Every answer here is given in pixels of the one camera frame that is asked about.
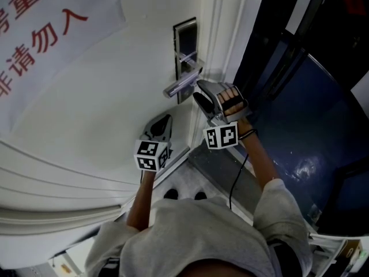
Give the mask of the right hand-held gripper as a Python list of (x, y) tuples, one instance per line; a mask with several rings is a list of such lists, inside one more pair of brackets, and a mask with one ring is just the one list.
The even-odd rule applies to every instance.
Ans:
[[(199, 89), (208, 97), (199, 92), (194, 92), (193, 97), (199, 108), (208, 119), (210, 129), (205, 130), (205, 139), (209, 149), (224, 149), (236, 146), (239, 140), (253, 134), (252, 129), (243, 135), (238, 135), (238, 120), (244, 117), (248, 108), (248, 101), (241, 95), (233, 84), (212, 83), (206, 80), (198, 80)], [(235, 87), (244, 100), (244, 109), (236, 114), (225, 116), (217, 94), (227, 88)]]

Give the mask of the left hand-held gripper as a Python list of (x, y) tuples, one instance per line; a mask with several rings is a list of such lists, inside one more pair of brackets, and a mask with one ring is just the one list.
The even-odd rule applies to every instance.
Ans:
[(165, 168), (171, 156), (171, 143), (173, 118), (170, 114), (160, 114), (151, 119), (144, 127), (143, 140), (136, 140), (134, 147), (134, 161), (139, 170), (159, 172)]

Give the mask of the person's right hand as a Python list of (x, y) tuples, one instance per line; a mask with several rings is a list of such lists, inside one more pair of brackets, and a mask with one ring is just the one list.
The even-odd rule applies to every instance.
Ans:
[(235, 87), (227, 88), (217, 94), (225, 116), (233, 115), (244, 109), (244, 100)]

